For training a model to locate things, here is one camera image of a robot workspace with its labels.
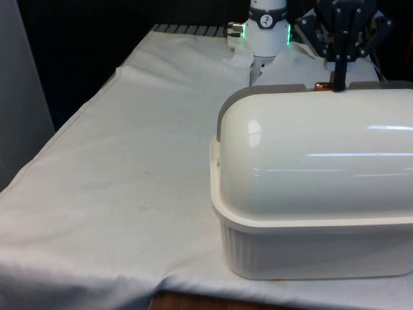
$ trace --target white tablecloth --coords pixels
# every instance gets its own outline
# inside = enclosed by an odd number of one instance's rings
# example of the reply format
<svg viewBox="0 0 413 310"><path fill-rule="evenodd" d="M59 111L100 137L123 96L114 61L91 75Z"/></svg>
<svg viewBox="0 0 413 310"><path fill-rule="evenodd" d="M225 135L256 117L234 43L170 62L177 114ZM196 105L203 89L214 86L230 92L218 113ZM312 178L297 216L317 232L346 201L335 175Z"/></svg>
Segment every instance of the white tablecloth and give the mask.
<svg viewBox="0 0 413 310"><path fill-rule="evenodd" d="M151 32L0 195L0 309L145 309L166 289L410 310L412 275L257 282L226 267L208 145L221 105L248 85L251 61L247 45ZM283 81L312 83L327 74L315 61L291 45L271 67L281 63ZM287 79L294 65L314 70ZM370 65L353 78L376 79Z"/></svg>

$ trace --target black background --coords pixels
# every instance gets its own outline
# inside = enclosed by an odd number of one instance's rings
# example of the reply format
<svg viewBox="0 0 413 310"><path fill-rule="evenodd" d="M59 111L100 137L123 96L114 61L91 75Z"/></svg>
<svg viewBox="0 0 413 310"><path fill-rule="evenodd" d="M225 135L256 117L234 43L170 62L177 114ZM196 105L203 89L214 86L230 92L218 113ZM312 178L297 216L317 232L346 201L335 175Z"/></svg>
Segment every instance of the black background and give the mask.
<svg viewBox="0 0 413 310"><path fill-rule="evenodd" d="M59 128L114 73L154 23L225 25L245 21L250 0L19 0L54 124ZM288 0L288 20L313 1ZM413 80L406 62L413 1L381 0L396 23L378 50L388 79Z"/></svg>

